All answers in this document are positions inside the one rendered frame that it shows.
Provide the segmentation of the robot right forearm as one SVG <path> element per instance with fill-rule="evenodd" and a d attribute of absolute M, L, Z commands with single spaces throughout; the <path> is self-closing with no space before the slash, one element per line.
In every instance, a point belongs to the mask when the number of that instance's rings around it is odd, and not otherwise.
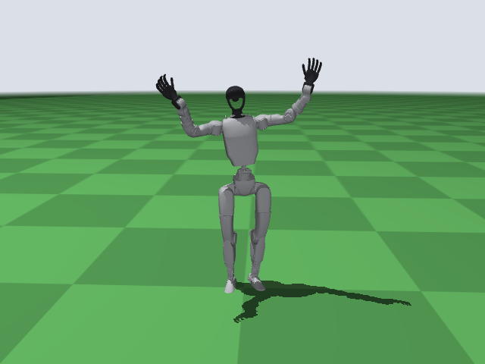
<path fill-rule="evenodd" d="M 186 106 L 185 100 L 179 98 L 176 103 L 180 106 L 180 109 L 177 109 L 177 114 L 180 116 L 182 128 L 185 130 L 185 128 L 193 125 L 193 120 L 190 116 L 189 108 Z"/>

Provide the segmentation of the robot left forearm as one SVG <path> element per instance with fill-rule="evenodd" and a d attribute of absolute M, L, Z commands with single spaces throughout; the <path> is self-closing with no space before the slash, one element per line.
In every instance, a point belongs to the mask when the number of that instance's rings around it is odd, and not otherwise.
<path fill-rule="evenodd" d="M 300 99 L 292 105 L 291 109 L 296 112 L 296 116 L 301 114 L 307 103 L 311 101 L 311 88 L 312 86 L 305 84 Z"/>

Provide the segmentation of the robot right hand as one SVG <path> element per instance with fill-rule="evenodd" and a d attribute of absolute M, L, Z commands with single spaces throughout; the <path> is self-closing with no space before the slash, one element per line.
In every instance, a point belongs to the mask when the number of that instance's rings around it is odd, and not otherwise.
<path fill-rule="evenodd" d="M 173 78 L 171 77 L 171 85 L 169 85 L 169 83 L 167 82 L 166 80 L 166 74 L 163 76 L 163 79 L 162 79 L 162 76 L 160 76 L 160 79 L 158 80 L 158 82 L 156 83 L 156 88 L 158 89 L 158 91 L 160 93 L 162 93 L 162 95 L 169 99 L 169 100 L 172 100 L 172 104 L 177 108 L 177 109 L 180 109 L 180 106 L 176 103 L 176 101 L 181 98 L 183 99 L 181 96 L 178 96 L 177 95 L 177 91 L 174 89 L 174 82 L 173 82 Z M 163 82 L 164 81 L 164 82 Z M 162 84 L 162 85 L 161 85 Z M 166 84 L 166 85 L 165 85 Z"/>

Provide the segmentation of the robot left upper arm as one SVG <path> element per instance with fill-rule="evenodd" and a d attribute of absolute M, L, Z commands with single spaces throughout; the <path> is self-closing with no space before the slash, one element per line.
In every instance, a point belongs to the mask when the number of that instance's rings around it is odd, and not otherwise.
<path fill-rule="evenodd" d="M 288 124 L 293 122 L 295 119 L 296 112 L 293 111 L 291 108 L 285 111 L 283 115 L 258 115 L 255 117 L 257 128 L 259 130 L 264 130 L 267 127 L 274 125 Z"/>

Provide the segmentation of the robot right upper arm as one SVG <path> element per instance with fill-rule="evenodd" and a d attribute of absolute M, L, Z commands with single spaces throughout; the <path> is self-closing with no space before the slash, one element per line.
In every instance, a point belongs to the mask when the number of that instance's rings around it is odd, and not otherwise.
<path fill-rule="evenodd" d="M 223 130 L 222 125 L 222 121 L 210 121 L 199 126 L 193 124 L 191 127 L 185 128 L 185 132 L 189 137 L 202 137 L 210 134 L 219 136 Z"/>

